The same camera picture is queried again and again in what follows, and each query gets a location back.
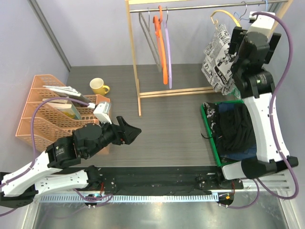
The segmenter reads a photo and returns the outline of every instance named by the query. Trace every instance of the wooden frame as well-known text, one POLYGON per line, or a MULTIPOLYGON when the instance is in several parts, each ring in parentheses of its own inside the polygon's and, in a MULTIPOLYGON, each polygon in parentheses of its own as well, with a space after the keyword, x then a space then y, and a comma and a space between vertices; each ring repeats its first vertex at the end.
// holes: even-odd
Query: wooden frame
MULTIPOLYGON (((166 97, 166 96, 177 96, 177 95, 190 95, 190 94, 207 94, 207 93, 214 93, 212 87, 199 87, 199 88, 187 88, 187 89, 177 89, 177 90, 165 90, 165 91, 155 91, 155 92, 140 92, 140 83, 138 78, 137 72, 137 61, 136 61, 136 54, 135 54, 135 47, 133 41, 133 33, 132 33, 132 20, 131 20, 131 10, 130 5, 137 5, 137 4, 147 4, 147 3, 164 3, 164 2, 174 2, 174 1, 190 1, 190 0, 125 0, 126 5, 126 14, 127 14, 127 22, 128 22, 128 29, 129 29, 129 36, 130 36, 130 44, 132 49, 132 62, 133 62, 133 71, 134 71, 134 79, 135 79, 135 86, 137 91, 137 98, 138 98, 138 109, 139 109, 139 116, 142 116, 141 112, 141 99, 144 98, 156 98, 156 97, 166 97)), ((280 8, 277 16, 282 18, 286 11, 288 10, 289 6, 293 0, 285 0, 282 2, 282 7, 280 8)), ((241 3, 236 4, 227 4, 226 6, 240 6, 241 3)), ((202 7, 194 7, 194 9, 199 8, 217 8, 221 7, 221 5, 213 5, 213 6, 202 6, 202 7)), ((272 28, 272 32, 276 28, 277 23, 274 24, 272 28)))

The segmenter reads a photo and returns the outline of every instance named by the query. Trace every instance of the mug handle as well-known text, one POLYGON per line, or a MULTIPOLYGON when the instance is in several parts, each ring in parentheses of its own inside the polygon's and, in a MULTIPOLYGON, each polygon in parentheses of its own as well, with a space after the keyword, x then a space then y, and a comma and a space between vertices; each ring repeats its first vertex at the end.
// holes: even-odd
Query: mug handle
POLYGON ((106 88, 106 89, 107 89, 107 91, 105 91, 105 94, 107 94, 107 93, 110 91, 110 87, 108 87, 108 86, 106 86, 106 85, 104 85, 103 88, 106 88))

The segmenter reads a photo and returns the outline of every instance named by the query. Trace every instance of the orange hanger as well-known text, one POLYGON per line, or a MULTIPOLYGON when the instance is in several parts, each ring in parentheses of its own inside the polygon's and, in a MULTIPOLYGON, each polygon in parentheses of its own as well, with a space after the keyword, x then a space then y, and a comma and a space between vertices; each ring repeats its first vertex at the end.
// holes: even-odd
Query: orange hanger
POLYGON ((154 23, 154 29, 155 29, 156 37, 157 37, 158 49, 159 49, 159 54, 160 54, 160 62, 161 62, 161 66, 163 68, 163 83, 168 84, 165 46, 164 46, 162 30, 161 30, 161 22, 163 20, 162 7, 161 6, 159 6, 159 10, 160 10, 160 19, 158 18, 158 16, 155 15, 153 17, 152 21, 154 23))

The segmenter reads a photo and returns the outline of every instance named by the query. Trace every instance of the folded clothes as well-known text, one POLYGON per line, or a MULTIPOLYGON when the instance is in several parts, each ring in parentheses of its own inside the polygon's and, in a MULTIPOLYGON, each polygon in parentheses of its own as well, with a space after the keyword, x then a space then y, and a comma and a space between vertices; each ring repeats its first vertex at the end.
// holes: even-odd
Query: folded clothes
POLYGON ((238 103, 204 103, 219 156, 242 160, 256 156, 256 140, 247 107, 238 103))

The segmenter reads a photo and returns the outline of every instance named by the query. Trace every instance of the orange plastic organizer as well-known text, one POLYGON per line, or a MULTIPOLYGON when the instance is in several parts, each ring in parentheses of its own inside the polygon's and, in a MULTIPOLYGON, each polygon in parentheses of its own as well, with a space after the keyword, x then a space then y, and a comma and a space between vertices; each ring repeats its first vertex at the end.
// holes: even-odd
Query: orange plastic organizer
MULTIPOLYGON (((58 97, 56 93, 44 88, 44 85, 65 86, 53 75, 36 75, 34 77, 16 133, 16 137, 29 145, 32 145, 31 117, 35 108, 44 98, 58 97)), ((86 97, 95 104, 110 102, 110 99, 102 95, 86 95, 86 97)), ((77 110, 80 112, 82 120, 71 119, 57 109, 54 109, 47 104, 43 105, 37 112, 34 120, 34 138, 36 148, 42 152, 58 138, 70 136, 73 130, 78 129, 87 123, 99 123, 99 120, 93 115, 93 109, 77 107, 77 110)), ((98 154, 108 154, 109 147, 110 146, 107 146, 98 152, 98 154)))

